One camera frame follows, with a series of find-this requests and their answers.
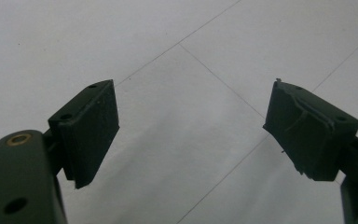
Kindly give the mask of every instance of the tile grout line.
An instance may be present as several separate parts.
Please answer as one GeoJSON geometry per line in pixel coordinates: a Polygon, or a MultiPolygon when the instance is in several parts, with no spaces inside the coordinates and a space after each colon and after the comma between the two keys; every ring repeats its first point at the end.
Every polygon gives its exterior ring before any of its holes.
{"type": "Polygon", "coordinates": [[[265,117],[260,114],[253,106],[251,106],[245,99],[243,99],[236,91],[234,91],[228,84],[223,81],[218,75],[216,75],[209,67],[207,67],[202,61],[200,61],[194,54],[192,54],[188,49],[186,49],[183,45],[179,44],[187,53],[189,53],[197,62],[202,64],[214,77],[216,77],[220,82],[222,82],[227,88],[229,88],[234,94],[236,94],[238,97],[240,97],[241,100],[243,100],[248,106],[250,106],[258,115],[260,115],[261,118],[265,119],[265,117]]]}
{"type": "Polygon", "coordinates": [[[338,68],[339,68],[342,64],[344,64],[357,50],[358,50],[358,47],[357,47],[350,55],[348,55],[348,57],[346,57],[335,69],[333,69],[333,71],[332,71],[327,77],[325,77],[324,80],[323,80],[321,83],[319,83],[319,84],[315,87],[315,89],[313,89],[312,92],[315,92],[316,90],[318,90],[318,88],[319,88],[327,79],[329,79],[329,78],[338,70],[338,68]]]}
{"type": "Polygon", "coordinates": [[[190,210],[188,210],[184,216],[182,216],[176,224],[179,224],[185,217],[187,217],[188,214],[190,214],[211,192],[217,188],[246,158],[248,158],[252,152],[254,152],[266,139],[269,137],[269,134],[267,134],[266,137],[264,137],[255,147],[246,154],[216,185],[213,186],[211,190],[209,190],[190,210]]]}
{"type": "Polygon", "coordinates": [[[144,69],[146,66],[148,66],[149,64],[151,64],[153,61],[155,61],[156,59],[158,59],[159,57],[161,57],[162,55],[164,55],[167,51],[169,51],[170,49],[173,49],[174,47],[176,47],[177,45],[179,45],[181,42],[183,42],[185,39],[187,39],[189,36],[193,35],[194,33],[196,33],[198,30],[202,29],[204,26],[206,26],[207,24],[209,24],[210,22],[214,21],[216,18],[220,17],[223,13],[225,13],[227,10],[231,9],[232,7],[234,7],[235,5],[237,5],[240,1],[242,0],[238,0],[237,2],[235,2],[233,5],[229,6],[228,8],[224,9],[222,12],[220,12],[219,14],[217,14],[216,16],[214,16],[213,18],[211,18],[210,20],[208,20],[207,22],[205,22],[204,24],[202,24],[199,28],[197,28],[195,31],[191,32],[189,35],[185,36],[184,38],[182,38],[181,40],[179,40],[178,42],[176,42],[176,44],[174,44],[173,46],[171,46],[170,48],[164,50],[161,54],[159,54],[159,56],[157,56],[156,58],[154,58],[152,61],[144,64],[143,66],[141,66],[140,68],[138,68],[135,72],[131,73],[129,76],[127,76],[126,78],[124,78],[122,81],[120,81],[117,85],[115,85],[115,87],[119,86],[121,83],[123,83],[125,80],[129,79],[130,77],[132,77],[133,75],[135,75],[136,73],[138,73],[139,71],[141,71],[142,69],[144,69]]]}

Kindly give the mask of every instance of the white tile floor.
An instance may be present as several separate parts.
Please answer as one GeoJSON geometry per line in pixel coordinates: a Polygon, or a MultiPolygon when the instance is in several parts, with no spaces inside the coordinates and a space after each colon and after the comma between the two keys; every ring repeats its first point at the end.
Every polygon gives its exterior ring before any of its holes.
{"type": "Polygon", "coordinates": [[[0,137],[90,83],[121,129],[70,223],[343,223],[261,128],[276,77],[358,118],[358,0],[0,1],[0,137]]]}

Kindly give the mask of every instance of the floor tile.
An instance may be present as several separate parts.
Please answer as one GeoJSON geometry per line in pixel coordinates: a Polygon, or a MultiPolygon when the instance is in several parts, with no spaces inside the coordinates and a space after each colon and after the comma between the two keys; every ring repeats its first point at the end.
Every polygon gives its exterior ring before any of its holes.
{"type": "Polygon", "coordinates": [[[84,86],[119,83],[236,1],[0,1],[0,137],[45,131],[84,86]]]}
{"type": "Polygon", "coordinates": [[[269,136],[180,224],[343,223],[339,186],[296,171],[269,136]]]}
{"type": "Polygon", "coordinates": [[[276,77],[313,90],[358,47],[358,3],[241,1],[182,45],[266,115],[276,77]]]}
{"type": "Polygon", "coordinates": [[[176,223],[267,133],[264,120],[177,46],[117,87],[120,130],[70,223],[176,223]]]}

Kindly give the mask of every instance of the mounting hole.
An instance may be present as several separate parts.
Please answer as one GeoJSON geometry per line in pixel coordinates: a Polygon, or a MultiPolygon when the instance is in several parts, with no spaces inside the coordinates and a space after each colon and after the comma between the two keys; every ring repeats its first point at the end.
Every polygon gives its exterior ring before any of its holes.
{"type": "Polygon", "coordinates": [[[64,114],[60,117],[60,119],[70,119],[72,117],[71,114],[64,114]]]}
{"type": "Polygon", "coordinates": [[[7,140],[7,145],[11,146],[11,147],[19,146],[19,145],[22,145],[22,144],[28,142],[28,140],[30,140],[30,138],[31,138],[31,135],[28,133],[17,134],[7,140]]]}
{"type": "Polygon", "coordinates": [[[336,117],[336,119],[339,120],[339,121],[346,121],[347,120],[346,118],[344,118],[342,116],[338,116],[338,117],[336,117]]]}
{"type": "Polygon", "coordinates": [[[27,203],[28,201],[26,198],[15,199],[5,206],[5,213],[8,215],[18,213],[25,207],[25,205],[27,205],[27,203]]]}

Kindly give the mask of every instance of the white surface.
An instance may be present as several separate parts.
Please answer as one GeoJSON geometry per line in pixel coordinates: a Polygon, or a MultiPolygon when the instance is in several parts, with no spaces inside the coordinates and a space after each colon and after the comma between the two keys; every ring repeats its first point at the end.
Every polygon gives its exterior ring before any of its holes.
{"type": "Polygon", "coordinates": [[[181,224],[342,224],[339,186],[293,169],[269,136],[181,224]]]}
{"type": "Polygon", "coordinates": [[[236,2],[0,2],[0,138],[117,85],[95,180],[59,174],[70,223],[342,223],[338,183],[301,176],[261,126],[276,77],[358,118],[358,1],[236,2]]]}
{"type": "Polygon", "coordinates": [[[240,1],[182,45],[263,116],[271,80],[313,91],[358,47],[351,0],[240,1]]]}
{"type": "Polygon", "coordinates": [[[177,46],[117,87],[120,126],[71,223],[176,223],[267,136],[264,120],[177,46]]]}

